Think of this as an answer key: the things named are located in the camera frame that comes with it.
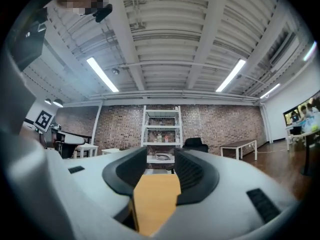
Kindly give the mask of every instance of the wooden board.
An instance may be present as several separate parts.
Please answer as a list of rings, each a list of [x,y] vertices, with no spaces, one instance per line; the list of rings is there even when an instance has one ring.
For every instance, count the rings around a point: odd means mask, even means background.
[[[176,210],[180,193],[176,174],[142,175],[133,193],[139,233],[156,232]]]

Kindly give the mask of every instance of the item on shelf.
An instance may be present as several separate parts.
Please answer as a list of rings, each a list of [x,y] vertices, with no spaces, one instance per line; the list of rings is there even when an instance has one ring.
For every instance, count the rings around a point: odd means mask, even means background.
[[[166,152],[155,153],[155,158],[157,160],[172,160],[172,154]]]
[[[157,142],[162,142],[162,135],[161,135],[161,133],[158,134]]]

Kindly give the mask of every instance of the white metal shelving unit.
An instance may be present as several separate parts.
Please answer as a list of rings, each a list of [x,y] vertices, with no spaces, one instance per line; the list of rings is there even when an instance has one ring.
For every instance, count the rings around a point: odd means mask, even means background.
[[[182,148],[183,135],[182,135],[182,119],[181,108],[173,110],[154,110],[147,109],[145,105],[143,108],[143,119],[141,129],[141,147],[145,146],[176,146]],[[150,118],[172,118],[174,119],[174,125],[149,125]],[[175,142],[148,142],[148,131],[174,131]]]

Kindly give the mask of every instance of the air conditioning unit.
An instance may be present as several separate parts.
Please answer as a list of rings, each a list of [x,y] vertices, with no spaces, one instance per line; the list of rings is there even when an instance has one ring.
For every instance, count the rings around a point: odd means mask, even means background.
[[[294,32],[290,32],[274,56],[270,60],[271,72],[278,71],[290,59],[299,46],[299,39]]]

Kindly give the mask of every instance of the shelf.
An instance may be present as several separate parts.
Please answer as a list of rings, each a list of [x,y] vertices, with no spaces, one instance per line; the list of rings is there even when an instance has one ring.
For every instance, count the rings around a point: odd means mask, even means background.
[[[180,142],[144,142],[147,146],[180,146]]]
[[[179,125],[146,125],[145,128],[148,130],[167,130],[167,131],[174,131],[175,129],[179,129]]]
[[[179,110],[154,110],[154,109],[146,109],[145,112],[150,118],[174,118]]]

